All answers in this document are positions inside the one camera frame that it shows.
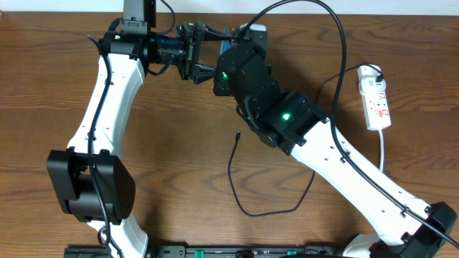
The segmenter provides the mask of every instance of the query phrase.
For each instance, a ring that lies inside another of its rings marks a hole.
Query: wooden table
[[[69,244],[97,244],[96,233],[63,214],[49,179],[50,150],[64,150],[93,91],[98,54],[86,34],[103,36],[120,14],[7,13],[0,21],[0,256],[61,257]],[[252,15],[178,14],[215,28],[237,27]],[[158,15],[158,30],[170,14]],[[459,17],[341,16],[348,64],[380,65],[392,126],[385,133],[386,173],[428,203],[459,211]],[[325,15],[267,15],[268,62],[284,88],[315,97],[339,70],[341,48]],[[204,43],[200,62],[215,65],[219,44]],[[158,70],[160,66],[151,65]],[[136,180],[134,212],[152,237],[190,245],[344,243],[372,233],[365,218],[316,176],[295,213],[251,219],[240,212],[227,162],[242,131],[233,180],[250,212],[293,207],[311,170],[263,145],[215,97],[212,82],[181,81],[175,67],[148,76],[126,128],[123,163]],[[319,105],[331,109],[336,81]],[[347,74],[338,126],[377,163],[379,140],[365,126],[356,72]],[[452,237],[459,239],[459,227]],[[439,257],[457,257],[446,244]]]

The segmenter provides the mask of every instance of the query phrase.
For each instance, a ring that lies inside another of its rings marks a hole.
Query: white wall
[[[278,0],[166,0],[175,12],[258,13]],[[459,15],[459,0],[323,0],[338,14]],[[158,11],[169,10],[159,1]],[[123,0],[0,0],[2,11],[123,11]],[[315,4],[296,2],[271,13],[325,13]]]

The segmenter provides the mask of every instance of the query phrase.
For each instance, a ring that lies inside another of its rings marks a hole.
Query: wooden tabletop
[[[46,169],[49,151],[64,150],[92,94],[98,53],[86,34],[102,37],[120,14],[6,13],[0,21],[0,257],[61,257],[69,244],[97,244],[96,232],[63,214]],[[222,29],[252,15],[177,14]],[[347,66],[384,70],[392,126],[384,130],[385,173],[428,203],[459,211],[459,17],[340,16]],[[158,15],[158,31],[170,14]],[[285,89],[316,96],[339,71],[341,45],[326,15],[267,15],[267,60]],[[216,65],[219,43],[205,42],[200,62]],[[161,66],[151,65],[158,70]],[[338,127],[377,163],[378,134],[365,126],[357,74],[346,74]],[[330,112],[336,81],[318,104]],[[372,233],[366,219],[320,176],[292,214],[252,219],[240,212],[227,162],[241,130],[233,181],[253,213],[290,209],[311,169],[261,143],[215,97],[212,82],[181,81],[175,67],[148,76],[123,141],[123,163],[136,180],[133,212],[152,237],[190,245],[343,244]],[[459,239],[459,226],[451,234]],[[457,257],[446,244],[439,257]]]

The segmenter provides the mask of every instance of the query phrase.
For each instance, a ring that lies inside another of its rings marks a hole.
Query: white arm segment
[[[138,89],[143,84],[145,74],[139,59],[129,59],[129,56],[125,54],[109,54],[108,60],[112,70],[112,84],[108,89],[95,127],[93,153],[99,154],[100,150],[105,149],[110,151],[111,155],[121,159],[124,129],[126,128],[132,102]],[[101,57],[99,59],[98,80],[85,117],[77,133],[67,146],[67,148],[75,147],[76,153],[87,153],[87,132],[93,121],[106,79],[107,68]],[[97,231],[105,226],[104,221],[91,221],[88,224]],[[121,248],[124,257],[144,257],[148,244],[148,235],[137,224],[133,213],[127,219],[122,220],[119,226],[111,224],[110,229],[111,238]],[[116,250],[112,245],[110,245],[110,248],[112,256],[117,257]]]
[[[108,60],[112,70],[112,85],[110,85],[105,102],[100,111],[98,123],[95,127],[94,154],[106,149],[111,155],[121,158],[124,129],[131,111],[132,102],[139,87],[143,84],[145,75],[139,59],[129,59],[126,54],[109,54]],[[98,80],[91,101],[87,107],[85,117],[75,136],[70,140],[67,148],[75,147],[76,153],[87,153],[87,132],[93,121],[95,110],[107,79],[107,68],[103,58],[99,59]]]
[[[377,167],[360,154],[338,133],[343,148],[350,152],[351,159],[368,177],[373,179],[389,194],[395,197],[424,219],[425,208],[429,205],[405,191],[384,175]],[[303,147],[296,145],[291,155],[301,163],[315,170],[348,199],[370,222],[379,238],[389,246],[404,244],[402,235],[407,232],[413,235],[421,223],[411,216],[403,217],[401,210],[384,197],[373,186],[366,182],[347,162],[341,161],[331,136],[330,121],[317,123],[304,138]]]

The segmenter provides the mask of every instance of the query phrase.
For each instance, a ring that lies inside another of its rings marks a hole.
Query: label on power strip
[[[375,92],[361,96],[364,103],[365,121],[368,130],[384,129],[391,125],[386,92]]]

